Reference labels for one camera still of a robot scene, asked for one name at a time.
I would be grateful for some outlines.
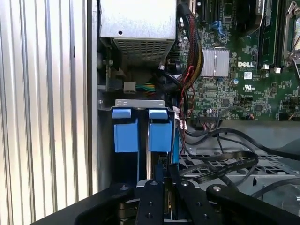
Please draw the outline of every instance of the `blue connector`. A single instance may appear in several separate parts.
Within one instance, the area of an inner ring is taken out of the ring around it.
[[[221,21],[215,21],[213,22],[210,27],[214,30],[217,30],[221,37],[225,38],[226,35],[223,33],[223,26]]]

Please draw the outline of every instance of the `black ribbon cable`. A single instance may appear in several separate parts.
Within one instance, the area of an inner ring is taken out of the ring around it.
[[[267,148],[267,147],[263,146],[262,144],[256,142],[256,140],[254,140],[252,137],[248,136],[247,134],[245,134],[239,130],[232,129],[232,128],[219,128],[217,130],[211,131],[204,138],[202,138],[200,141],[198,141],[197,144],[201,144],[201,143],[205,142],[208,138],[210,138],[212,136],[216,136],[221,133],[235,134],[235,135],[249,141],[251,144],[253,144],[257,148],[267,152],[270,155],[276,155],[276,156],[281,156],[284,158],[290,158],[290,159],[300,161],[300,154],[294,154],[294,153],[283,152],[283,151],[278,151],[275,149]]]
[[[225,154],[219,155],[219,156],[197,157],[197,159],[199,159],[199,160],[201,160],[201,158],[202,158],[202,161],[210,161],[210,162],[211,161],[228,160],[231,158],[248,158],[248,159],[237,161],[237,162],[225,165],[222,168],[214,170],[212,172],[208,172],[206,174],[191,178],[191,179],[195,180],[196,182],[198,182],[199,184],[221,178],[221,177],[225,176],[226,174],[231,173],[236,170],[244,169],[247,167],[252,167],[258,163],[258,155],[253,152],[250,152],[250,151],[236,151],[236,152],[225,153]],[[188,168],[184,171],[181,171],[180,175],[184,176],[188,173],[191,173],[193,170],[195,170],[195,167]]]

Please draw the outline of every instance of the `white connector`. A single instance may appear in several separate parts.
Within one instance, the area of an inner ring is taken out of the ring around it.
[[[124,82],[124,93],[135,93],[136,82]]]
[[[192,14],[196,14],[196,0],[189,0],[189,10]]]

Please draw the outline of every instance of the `heatsink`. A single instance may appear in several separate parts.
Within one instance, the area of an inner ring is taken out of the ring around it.
[[[100,24],[129,66],[158,66],[176,39],[176,0],[100,0]]]
[[[229,50],[224,48],[204,49],[204,66],[201,76],[228,77],[229,75]]]

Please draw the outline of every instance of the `dell logo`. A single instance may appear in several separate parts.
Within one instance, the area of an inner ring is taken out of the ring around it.
[[[238,67],[248,67],[253,68],[253,62],[238,62]]]

